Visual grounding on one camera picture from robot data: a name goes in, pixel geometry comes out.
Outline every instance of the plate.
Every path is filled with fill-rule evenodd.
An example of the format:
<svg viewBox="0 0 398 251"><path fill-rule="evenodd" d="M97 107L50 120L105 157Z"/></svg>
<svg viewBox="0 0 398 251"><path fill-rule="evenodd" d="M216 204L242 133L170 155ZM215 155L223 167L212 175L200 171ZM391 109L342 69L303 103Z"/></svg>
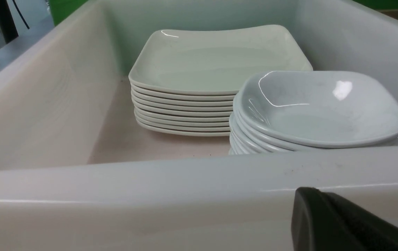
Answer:
<svg viewBox="0 0 398 251"><path fill-rule="evenodd" d="M230 127L181 127L179 125L171 125L171 124L160 124L156 122L151 122L145 119L142 119L139 116L135 116L137 121L140 121L143 124L147 124L153 127L159 127L170 130L180 130L180 131L189 131L189 132L227 132L230 131Z"/></svg>
<svg viewBox="0 0 398 251"><path fill-rule="evenodd" d="M228 122L228 116L221 117L190 117L190 116L172 116L161 113L154 113L150 111L145 111L137 106L134 107L134 110L138 111L140 114L144 114L146 116L150 116L157 119L165 119L165 120L174 120L174 121L185 121L185 122Z"/></svg>
<svg viewBox="0 0 398 251"><path fill-rule="evenodd" d="M139 116L142 119L160 123L160 124L171 124L174 126L181 126L181 127L228 127L228 122L185 122L185 121L174 121L174 120L167 120L167 119L158 119L151 116L146 116L144 114L139 113L139 111L134 110L134 115Z"/></svg>
<svg viewBox="0 0 398 251"><path fill-rule="evenodd" d="M152 102L157 102L157 103L162 103L162 104L169 104L169 105L182 105L182 106L200 106L200 107L205 107L205 106L210 106L210 107L218 107L218 106L232 106L233 105L233 99L229 101L184 101L184 100L174 100L174 99L167 99L167 98L159 98L159 97L154 97L150 95L146 95L143 93L140 93L134 88L131 88L131 94Z"/></svg>
<svg viewBox="0 0 398 251"><path fill-rule="evenodd" d="M156 103L136 97L132 92L131 92L131 98L143 105L149 105L169 110L191 111L191 112L224 112L224 111L233 110L233 106L199 107L199 106L181 106L181 105L168 105L168 104Z"/></svg>
<svg viewBox="0 0 398 251"><path fill-rule="evenodd" d="M223 137L223 136L228 136L230 135L230 132L190 132L190 131L178 131L178 130L170 130L170 129L165 129L165 128L160 128L160 127L153 127L151 125L143 124L142 122L137 121L137 124L139 124L141 127L159 132L159 133L165 133L165 134L173 134L173 135L184 135L184 136L199 136L199 137Z"/></svg>
<svg viewBox="0 0 398 251"><path fill-rule="evenodd" d="M183 95L234 95L266 70L312 70L280 25L239 30L154 32L129 73L136 86Z"/></svg>
<svg viewBox="0 0 398 251"><path fill-rule="evenodd" d="M163 114L170 114L170 115L176 115L176 116L190 116L190 117L219 117L219 116L230 116L231 111L228 112L187 112L187 111L176 111L176 110L169 110L169 109L163 109L163 108L157 108L149 105L144 105L141 103L136 102L135 100L132 100L134 103L134 106L147 110L150 112L155 112L155 113L163 113Z"/></svg>
<svg viewBox="0 0 398 251"><path fill-rule="evenodd" d="M153 90L144 89L133 85L131 83L131 88L134 89L136 92L143 93L146 95L159 97L159 98L166 98L172 100L184 100L184 101L233 101L234 95L226 95L226 96L195 96L195 95L181 95L181 94L172 94L166 92L156 92Z"/></svg>

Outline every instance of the white bowl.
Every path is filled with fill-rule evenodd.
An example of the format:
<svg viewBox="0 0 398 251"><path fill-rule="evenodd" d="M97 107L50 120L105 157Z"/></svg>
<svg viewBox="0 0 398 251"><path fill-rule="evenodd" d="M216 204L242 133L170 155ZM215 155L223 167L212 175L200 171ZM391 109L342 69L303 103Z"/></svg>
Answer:
<svg viewBox="0 0 398 251"><path fill-rule="evenodd" d="M247 135L247 137L251 138L252 140L255 139L260 140L260 142L258 142L258 145L262 146L265 149L270 149L272 146L280 147L291 151L315 151L315 150L325 149L325 148L317 148L312 146L303 146L289 141L284 141L274 137L270 137L269 135L265 135L264 133L261 133L260 131L257 131L252 127L250 127L241 118L238 111L234 111L232 114L234 115L234 120L236 121L236 124L239 125L239 128L245 130L245 134Z"/></svg>
<svg viewBox="0 0 398 251"><path fill-rule="evenodd" d="M132 85L181 95L234 95L265 70L312 70L289 31L280 25L239 30L159 30L129 73Z"/></svg>
<svg viewBox="0 0 398 251"><path fill-rule="evenodd" d="M398 103L374 78L347 71L270 71L249 78L234 110L256 130L325 148L398 137Z"/></svg>
<svg viewBox="0 0 398 251"><path fill-rule="evenodd" d="M256 144L259 146L262 146L263 148L270 149L272 146L273 147L279 147L279 148L284 148L286 150L291 150L291 151L317 151L317 150L328 150L331 148L318 148L318 147L312 147L312 146L304 146L304 145L299 145L295 144L292 142L280 140L277 138L270 137L269 135L265 135L264 133L261 133L252 127L250 127L239 115L237 111L234 111L232 113L234 117L235 123L239 126L240 129L243 129L245 132L245 135L252 139L253 141L256 141ZM398 138L392 139L391 141L379 143L379 144L373 144L373 145L368 145L368 147L376 147L376 146L398 146Z"/></svg>
<svg viewBox="0 0 398 251"><path fill-rule="evenodd" d="M247 150L241 148L236 141L234 140L233 136L230 134L230 137L228 138L230 141L231 149L234 150L234 153L236 154L250 154Z"/></svg>
<svg viewBox="0 0 398 251"><path fill-rule="evenodd" d="M236 145L240 148L243 149L244 151L247 151L250 154L256 154L259 153L251 148L248 148L247 146L244 145L244 143L242 143L241 140L239 140L239 138L236 136L236 134L234 134L233 132L230 131L230 136L233 138L234 142L236 143Z"/></svg>
<svg viewBox="0 0 398 251"><path fill-rule="evenodd" d="M250 137L250 135L247 135L239 126L234 113L232 113L232 115L230 116L229 123L230 123L231 131L236 135L235 138L238 138L240 140L240 142L242 143L242 145L244 145L246 148L250 148L253 151L256 151L258 153L289 151L284 148L269 145L260 140L257 141L256 139L253 139L253 137Z"/></svg>

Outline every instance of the black cable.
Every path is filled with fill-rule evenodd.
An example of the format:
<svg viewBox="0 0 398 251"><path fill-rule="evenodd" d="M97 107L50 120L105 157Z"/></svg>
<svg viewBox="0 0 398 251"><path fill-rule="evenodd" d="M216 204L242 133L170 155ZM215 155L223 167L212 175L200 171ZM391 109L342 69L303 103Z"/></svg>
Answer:
<svg viewBox="0 0 398 251"><path fill-rule="evenodd" d="M18 11L19 16L21 17L22 21L24 22L25 26L27 27L27 29L30 29L29 25L27 24L27 22L25 21L24 17L21 14L21 11L19 11L18 5L16 5L16 1L12 0L13 4L15 5L16 11Z"/></svg>

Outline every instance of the white plate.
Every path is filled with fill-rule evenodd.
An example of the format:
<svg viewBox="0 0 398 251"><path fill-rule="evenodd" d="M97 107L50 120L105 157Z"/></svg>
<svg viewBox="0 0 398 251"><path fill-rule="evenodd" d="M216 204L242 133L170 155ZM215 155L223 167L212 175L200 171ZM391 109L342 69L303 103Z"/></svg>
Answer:
<svg viewBox="0 0 398 251"><path fill-rule="evenodd" d="M140 92L146 95L154 96L154 97L159 97L159 98L165 98L165 99L171 99L171 100L185 100L185 101L231 101L233 102L233 98L235 97L234 95L226 95L226 96L195 96L195 95L181 95L181 94L172 94L172 93L167 93L167 92L156 92L153 90L148 90L144 89L141 87L138 87L134 84L131 83L132 89L134 89L136 92Z"/></svg>
<svg viewBox="0 0 398 251"><path fill-rule="evenodd" d="M180 130L180 131L189 131L189 132L228 132L230 131L230 127L181 127L179 125L170 125L170 124L160 124L156 122L151 122L145 119L142 119L139 116L135 116L137 121L140 121L143 124L147 124L153 127L159 127L170 130Z"/></svg>
<svg viewBox="0 0 398 251"><path fill-rule="evenodd" d="M398 102L361 73L259 73L247 80L234 106L254 129L301 145L351 148L398 137Z"/></svg>
<svg viewBox="0 0 398 251"><path fill-rule="evenodd" d="M205 106L219 107L219 106L232 106L233 105L233 100L229 100L229 101L184 101L184 100L159 98L159 97L154 97L154 96L140 93L140 92L134 90L134 88L131 89L131 94L134 95L135 97L139 97L144 100L162 103L162 104L168 104L168 105L200 106L200 107L205 107Z"/></svg>
<svg viewBox="0 0 398 251"><path fill-rule="evenodd" d="M228 122L228 116L218 116L218 117L190 117L190 116L172 116L161 113L154 113L150 111L145 111L137 106L134 107L136 111L140 114L151 116L158 119L174 120L174 121L185 121L185 122Z"/></svg>
<svg viewBox="0 0 398 251"><path fill-rule="evenodd" d="M157 108L177 110L177 111L190 111L190 112L224 112L232 111L233 106L220 106L220 107L199 107L199 106L181 106L181 105L168 105L162 103L156 103L148 100L136 97L134 93L131 92L131 98L140 104L149 105Z"/></svg>
<svg viewBox="0 0 398 251"><path fill-rule="evenodd" d="M136 116L141 117L142 119L155 122L155 123L160 123L160 124L171 124L174 126L181 126L181 127L228 127L229 123L228 122L184 122L184 121L174 121L174 120L167 120L167 119L158 119L154 118L151 116L146 116L144 114L141 114L139 111L134 110L134 114Z"/></svg>
<svg viewBox="0 0 398 251"><path fill-rule="evenodd" d="M176 110L169 110L169 109L163 109L163 108L157 108L149 105L143 105L138 102L135 102L135 100L132 100L134 103L134 106L147 110L150 112L155 112L155 113L163 113L163 114L169 114L169 115L175 115L175 116L190 116L190 117L220 117L220 116L230 116L231 111L228 112L187 112L187 111L176 111Z"/></svg>
<svg viewBox="0 0 398 251"><path fill-rule="evenodd" d="M240 30L159 30L143 47L129 81L145 89L185 95L233 95L266 70L312 70L280 25Z"/></svg>
<svg viewBox="0 0 398 251"><path fill-rule="evenodd" d="M159 133L165 133L165 134L172 134L172 135L184 135L184 136L197 136L197 137L223 137L223 136L228 136L230 135L230 132L190 132L190 131L179 131L179 130L170 130L170 129L165 129L165 128L160 128L160 127L153 127L148 124L143 124L142 122L137 121L137 124L139 124L141 127L159 132Z"/></svg>

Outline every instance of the square plate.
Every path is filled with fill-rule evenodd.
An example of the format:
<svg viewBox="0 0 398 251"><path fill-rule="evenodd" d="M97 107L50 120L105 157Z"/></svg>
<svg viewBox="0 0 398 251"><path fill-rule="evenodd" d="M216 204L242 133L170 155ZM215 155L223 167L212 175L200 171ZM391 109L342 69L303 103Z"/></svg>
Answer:
<svg viewBox="0 0 398 251"><path fill-rule="evenodd" d="M131 84L184 95L234 95L255 73L312 65L280 25L153 33L129 73Z"/></svg>

